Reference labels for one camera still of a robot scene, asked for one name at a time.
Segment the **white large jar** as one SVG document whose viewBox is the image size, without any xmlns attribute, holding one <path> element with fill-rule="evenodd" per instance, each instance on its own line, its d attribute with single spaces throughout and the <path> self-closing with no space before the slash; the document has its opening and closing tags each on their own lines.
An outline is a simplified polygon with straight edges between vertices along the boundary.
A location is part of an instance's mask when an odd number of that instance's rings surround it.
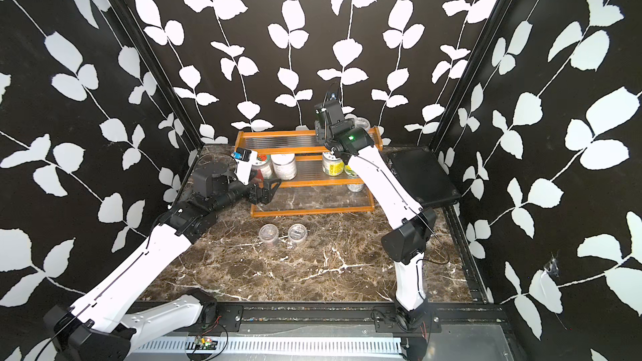
<svg viewBox="0 0 642 361">
<path fill-rule="evenodd" d="M 274 154 L 271 155 L 271 162 L 277 178 L 282 181 L 290 181 L 296 177 L 298 173 L 296 155 Z"/>
</svg>

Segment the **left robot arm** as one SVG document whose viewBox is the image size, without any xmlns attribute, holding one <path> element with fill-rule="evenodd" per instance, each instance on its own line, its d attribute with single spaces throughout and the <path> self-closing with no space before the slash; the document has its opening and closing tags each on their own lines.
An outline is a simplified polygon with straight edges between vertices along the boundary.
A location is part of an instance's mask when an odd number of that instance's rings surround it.
<svg viewBox="0 0 642 361">
<path fill-rule="evenodd" d="M 140 247 L 71 306 L 47 312 L 43 320 L 48 345 L 68 360 L 123 360 L 177 329 L 216 327 L 221 319 L 217 299 L 198 288 L 142 313 L 133 314 L 130 308 L 167 266 L 216 224 L 222 211 L 243 200 L 271 202 L 281 180 L 261 181 L 252 167 L 237 168 L 241 175 L 222 162 L 197 167 L 190 195 L 157 217 Z"/>
</svg>

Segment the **red label large jar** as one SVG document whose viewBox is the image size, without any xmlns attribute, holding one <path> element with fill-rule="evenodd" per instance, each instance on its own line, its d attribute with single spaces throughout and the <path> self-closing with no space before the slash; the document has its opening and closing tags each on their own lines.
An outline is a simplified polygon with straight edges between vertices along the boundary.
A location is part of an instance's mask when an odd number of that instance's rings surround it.
<svg viewBox="0 0 642 361">
<path fill-rule="evenodd" d="M 264 180 L 270 180 L 274 176 L 270 155 L 257 155 L 257 159 L 252 164 L 252 168 L 257 170 Z"/>
</svg>

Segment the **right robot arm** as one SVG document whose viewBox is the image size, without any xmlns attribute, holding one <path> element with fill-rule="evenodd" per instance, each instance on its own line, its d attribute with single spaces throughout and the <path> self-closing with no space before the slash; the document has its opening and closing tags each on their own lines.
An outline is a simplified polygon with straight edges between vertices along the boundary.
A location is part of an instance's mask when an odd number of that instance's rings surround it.
<svg viewBox="0 0 642 361">
<path fill-rule="evenodd" d="M 423 208 L 398 182 L 370 134 L 345 118 L 338 100 L 325 100 L 314 112 L 317 140 L 356 173 L 386 215 L 391 230 L 381 243 L 394 262 L 397 320 L 402 329 L 414 329 L 428 314 L 423 263 L 436 213 Z"/>
</svg>

